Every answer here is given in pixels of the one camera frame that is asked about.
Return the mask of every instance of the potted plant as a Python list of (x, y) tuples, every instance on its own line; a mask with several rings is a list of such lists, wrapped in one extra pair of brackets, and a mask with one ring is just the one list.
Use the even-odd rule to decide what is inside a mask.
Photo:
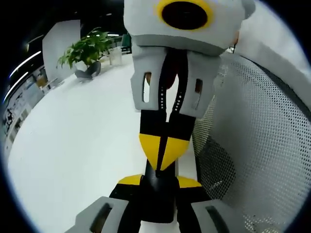
[(58, 64), (63, 67), (67, 63), (70, 68), (73, 64), (83, 62), (87, 66), (87, 71), (90, 69), (94, 71), (94, 63), (97, 63), (96, 66), (100, 71), (100, 62), (98, 61), (105, 54), (109, 54), (109, 48), (112, 43), (112, 39), (107, 37), (107, 32), (99, 31), (99, 28), (93, 29), (85, 37), (82, 37), (78, 42), (72, 44), (67, 51), (64, 52), (64, 55), (58, 59)]

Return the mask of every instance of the black ceiling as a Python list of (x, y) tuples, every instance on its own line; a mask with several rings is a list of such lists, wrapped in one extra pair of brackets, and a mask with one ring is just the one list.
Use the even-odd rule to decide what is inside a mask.
[[(7, 78), (12, 70), (26, 58), (42, 49), (42, 38), (35, 40), (26, 52), (25, 45), (34, 38), (45, 35), (52, 26), (64, 20), (80, 19), (82, 35), (94, 27), (103, 31), (123, 34), (124, 0), (24, 0), (6, 1), (2, 9), (7, 9), (8, 16), (2, 19), (4, 23), (2, 35), (8, 49), (8, 65), (2, 69), (2, 77)], [(265, 1), (271, 5), (283, 20), (294, 30), (306, 52), (310, 52), (310, 32), (305, 23), (308, 21), (309, 3), (293, 3), (276, 0)], [(14, 83), (26, 71), (31, 73), (43, 64), (42, 54), (32, 59), (9, 80)]]

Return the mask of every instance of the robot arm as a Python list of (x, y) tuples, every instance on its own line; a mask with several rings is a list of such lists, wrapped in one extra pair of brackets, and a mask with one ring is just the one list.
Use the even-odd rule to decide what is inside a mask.
[[(182, 233), (244, 231), (242, 216), (220, 200), (211, 200), (197, 181), (176, 176), (175, 161), (186, 151), (195, 119), (204, 115), (213, 97), (219, 55), (254, 10), (253, 0), (124, 1), (124, 24), (133, 41), (131, 86), (135, 107), (141, 110), (139, 140), (148, 159), (146, 171), (119, 181), (110, 197), (82, 211), (67, 233), (138, 233), (142, 220), (172, 222), (175, 209)], [(143, 100), (146, 74), (151, 76), (148, 103)], [(179, 87), (166, 122), (167, 79), (176, 74)]]

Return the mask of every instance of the circular lens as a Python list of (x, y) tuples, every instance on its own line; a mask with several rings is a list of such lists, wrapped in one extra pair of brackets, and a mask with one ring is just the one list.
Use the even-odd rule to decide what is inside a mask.
[(208, 20), (206, 12), (200, 6), (185, 1), (176, 1), (165, 6), (162, 17), (168, 25), (181, 30), (201, 28)]

